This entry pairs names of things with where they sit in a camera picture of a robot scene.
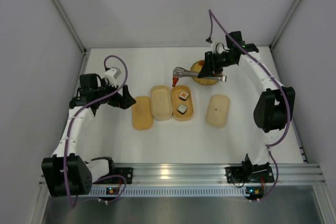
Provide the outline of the metal serving tongs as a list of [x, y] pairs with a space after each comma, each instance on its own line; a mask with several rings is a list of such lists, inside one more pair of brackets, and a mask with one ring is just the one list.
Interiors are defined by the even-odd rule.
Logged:
[[226, 82], [227, 76], [215, 76], [215, 77], [198, 77], [198, 72], [195, 71], [189, 71], [181, 67], [175, 67], [173, 69], [173, 77], [175, 78], [182, 78], [182, 77], [190, 77], [190, 78], [196, 78], [201, 80], [214, 80], [214, 81], [221, 81]]

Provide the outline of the red fried chicken drumstick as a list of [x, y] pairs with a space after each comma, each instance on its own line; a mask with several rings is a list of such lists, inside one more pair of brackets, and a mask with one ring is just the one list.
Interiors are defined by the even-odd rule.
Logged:
[[172, 78], [172, 87], [175, 87], [176, 84], [178, 83], [178, 81], [179, 81], [179, 78], [178, 78], [178, 77], [173, 77], [173, 78]]

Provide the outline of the salmon sushi roll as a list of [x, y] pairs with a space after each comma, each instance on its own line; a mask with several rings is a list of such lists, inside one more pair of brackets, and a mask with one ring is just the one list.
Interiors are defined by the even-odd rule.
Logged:
[[182, 101], [186, 101], [189, 98], [189, 93], [186, 91], [181, 91], [178, 98]]

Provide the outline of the cucumber sushi roll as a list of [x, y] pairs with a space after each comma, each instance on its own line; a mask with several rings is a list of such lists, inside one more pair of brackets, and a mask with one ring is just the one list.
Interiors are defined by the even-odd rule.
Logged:
[[177, 108], [179, 114], [185, 114], [188, 110], [188, 107], [185, 104], [180, 104]]

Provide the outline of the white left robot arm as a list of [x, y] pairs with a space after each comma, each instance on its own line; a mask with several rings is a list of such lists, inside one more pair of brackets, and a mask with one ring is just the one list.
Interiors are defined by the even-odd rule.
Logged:
[[68, 120], [61, 140], [52, 156], [44, 158], [41, 164], [51, 196], [87, 195], [93, 183], [116, 175], [111, 157], [98, 157], [86, 162], [79, 151], [99, 106], [107, 104], [126, 110], [136, 103], [125, 83], [118, 86], [120, 74], [120, 69], [112, 67], [103, 77], [96, 73], [80, 76], [77, 93], [69, 103]]

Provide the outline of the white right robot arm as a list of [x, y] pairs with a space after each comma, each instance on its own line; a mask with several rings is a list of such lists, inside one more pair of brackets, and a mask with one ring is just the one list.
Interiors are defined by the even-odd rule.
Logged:
[[211, 50], [205, 53], [199, 79], [224, 81], [223, 70], [237, 65], [245, 72], [258, 92], [259, 98], [253, 111], [256, 126], [266, 135], [265, 149], [279, 145], [286, 137], [293, 115], [295, 90], [285, 87], [271, 73], [259, 56], [259, 49], [253, 43], [246, 43], [241, 31], [225, 35], [226, 46], [219, 51], [221, 42], [211, 36], [207, 42]]

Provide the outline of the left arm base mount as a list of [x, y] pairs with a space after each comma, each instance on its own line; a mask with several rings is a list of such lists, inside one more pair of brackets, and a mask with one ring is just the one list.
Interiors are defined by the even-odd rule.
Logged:
[[111, 157], [94, 158], [87, 166], [93, 184], [132, 184], [133, 167], [117, 167]]

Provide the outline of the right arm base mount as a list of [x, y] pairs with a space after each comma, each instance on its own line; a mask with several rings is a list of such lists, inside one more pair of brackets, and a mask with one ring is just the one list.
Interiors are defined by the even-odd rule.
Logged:
[[240, 165], [225, 168], [227, 182], [241, 188], [248, 183], [273, 183], [275, 182], [269, 162], [252, 164], [248, 154]]

